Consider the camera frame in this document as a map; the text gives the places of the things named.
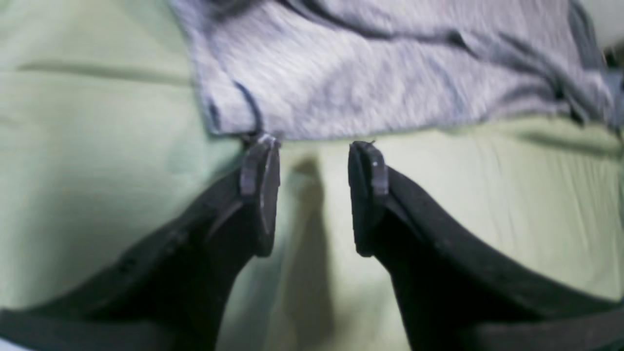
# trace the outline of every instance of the gray cloth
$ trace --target gray cloth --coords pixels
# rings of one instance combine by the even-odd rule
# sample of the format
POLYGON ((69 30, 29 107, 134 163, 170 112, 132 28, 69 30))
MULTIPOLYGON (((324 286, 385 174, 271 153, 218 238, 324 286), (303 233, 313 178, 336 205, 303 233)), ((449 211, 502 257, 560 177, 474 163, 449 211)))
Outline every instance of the gray cloth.
POLYGON ((327 139, 571 110, 616 123, 570 0, 171 1, 216 134, 327 139))

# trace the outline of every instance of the gray fabric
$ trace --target gray fabric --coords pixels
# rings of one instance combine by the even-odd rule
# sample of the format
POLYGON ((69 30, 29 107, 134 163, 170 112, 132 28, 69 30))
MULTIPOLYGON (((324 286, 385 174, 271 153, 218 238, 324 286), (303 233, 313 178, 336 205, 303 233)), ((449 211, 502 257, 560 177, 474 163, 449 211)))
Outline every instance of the gray fabric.
POLYGON ((327 139, 571 109, 615 124, 569 0, 171 1, 217 134, 327 139))

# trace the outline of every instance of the pale green fabric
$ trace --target pale green fabric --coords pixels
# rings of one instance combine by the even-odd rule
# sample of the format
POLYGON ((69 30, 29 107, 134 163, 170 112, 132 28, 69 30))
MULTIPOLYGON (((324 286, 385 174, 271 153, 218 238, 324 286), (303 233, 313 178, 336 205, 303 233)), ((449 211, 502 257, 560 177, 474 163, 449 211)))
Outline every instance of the pale green fabric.
MULTIPOLYGON (((235 167, 189 67, 165 0, 0 0, 0 307, 79 285, 235 167)), ((622 296, 624 147, 601 127, 363 139, 520 263, 622 296)), ((388 274, 355 252, 349 143, 283 146, 274 253, 237 280, 219 350, 408 350, 388 274)))

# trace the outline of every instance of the light green bedsheet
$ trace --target light green bedsheet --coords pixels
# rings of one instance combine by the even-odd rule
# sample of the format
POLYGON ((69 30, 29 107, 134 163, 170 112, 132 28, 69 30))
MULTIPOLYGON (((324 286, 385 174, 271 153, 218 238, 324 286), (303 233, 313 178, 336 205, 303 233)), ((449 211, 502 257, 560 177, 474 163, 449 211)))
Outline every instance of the light green bedsheet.
MULTIPOLYGON (((79 285, 240 157, 206 135, 164 0, 0 0, 0 307, 79 285)), ((376 139, 390 166, 525 266, 623 294, 622 142, 525 117, 376 139)), ((408 350, 355 252, 351 141, 287 142, 273 255, 236 282, 219 350, 408 350)))

